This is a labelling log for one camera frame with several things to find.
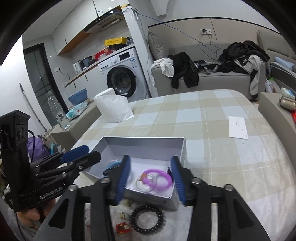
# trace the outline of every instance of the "white box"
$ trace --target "white box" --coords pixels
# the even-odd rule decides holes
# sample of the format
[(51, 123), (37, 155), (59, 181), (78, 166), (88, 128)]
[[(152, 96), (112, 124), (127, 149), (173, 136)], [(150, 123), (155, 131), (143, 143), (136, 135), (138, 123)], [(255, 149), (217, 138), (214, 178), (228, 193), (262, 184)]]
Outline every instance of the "white box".
[(126, 184), (124, 197), (172, 210), (178, 209), (179, 201), (174, 182), (170, 189), (162, 193), (145, 193), (134, 187), (134, 181), (147, 169), (167, 171), (173, 156), (178, 156), (181, 165), (184, 165), (187, 161), (185, 138), (103, 137), (93, 150), (100, 152), (102, 158), (99, 163), (83, 171), (90, 180), (96, 182), (103, 178), (103, 171), (111, 160), (121, 160), (124, 155), (129, 155), (133, 175), (129, 178), (132, 180)]

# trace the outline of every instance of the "washing machine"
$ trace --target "washing machine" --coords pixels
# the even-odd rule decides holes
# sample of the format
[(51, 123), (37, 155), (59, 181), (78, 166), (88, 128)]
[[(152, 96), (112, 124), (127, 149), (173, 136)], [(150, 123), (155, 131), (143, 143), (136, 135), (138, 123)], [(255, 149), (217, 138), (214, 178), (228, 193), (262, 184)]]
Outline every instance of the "washing machine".
[(128, 102), (151, 98), (135, 48), (99, 63), (99, 69), (108, 87), (128, 98)]

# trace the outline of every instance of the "red basket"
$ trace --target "red basket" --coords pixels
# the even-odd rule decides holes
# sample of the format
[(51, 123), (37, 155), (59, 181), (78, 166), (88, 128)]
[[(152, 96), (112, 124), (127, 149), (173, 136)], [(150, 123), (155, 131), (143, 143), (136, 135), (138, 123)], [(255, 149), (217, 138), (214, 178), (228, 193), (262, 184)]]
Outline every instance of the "red basket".
[(109, 48), (105, 48), (105, 49), (103, 49), (102, 51), (96, 53), (96, 54), (94, 55), (94, 58), (95, 58), (96, 60), (99, 60), (100, 56), (101, 56), (102, 54), (104, 54), (104, 53), (106, 53), (106, 54), (111, 54), (112, 51), (111, 51)]

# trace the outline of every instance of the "gray jacket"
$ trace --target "gray jacket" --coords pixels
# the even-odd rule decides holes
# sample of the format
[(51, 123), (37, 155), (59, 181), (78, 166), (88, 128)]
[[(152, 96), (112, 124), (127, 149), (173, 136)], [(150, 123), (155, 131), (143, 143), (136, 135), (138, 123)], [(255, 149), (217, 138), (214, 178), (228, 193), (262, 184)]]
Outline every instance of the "gray jacket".
[(18, 240), (20, 240), (20, 241), (32, 241), (33, 240), (35, 234), (37, 233), (36, 229), (28, 228), (28, 227), (22, 225), (22, 223), (19, 220), (18, 223), (20, 224), (20, 229), (26, 239), (26, 240), (24, 240), (24, 238), (22, 237), (22, 235), (19, 231), (18, 225), (17, 225), (17, 216), (13, 212), (13, 210), (11, 210), (10, 208), (8, 209), (8, 217), (9, 217), (8, 225)]

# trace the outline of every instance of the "headboard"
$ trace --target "headboard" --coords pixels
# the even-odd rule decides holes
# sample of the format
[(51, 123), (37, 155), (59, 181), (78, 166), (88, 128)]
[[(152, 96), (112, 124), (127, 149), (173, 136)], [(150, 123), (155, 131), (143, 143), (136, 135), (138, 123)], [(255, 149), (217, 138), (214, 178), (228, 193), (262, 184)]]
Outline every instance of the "headboard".
[(268, 63), (279, 57), (296, 64), (296, 54), (282, 35), (263, 29), (257, 32), (258, 45), (270, 56)]

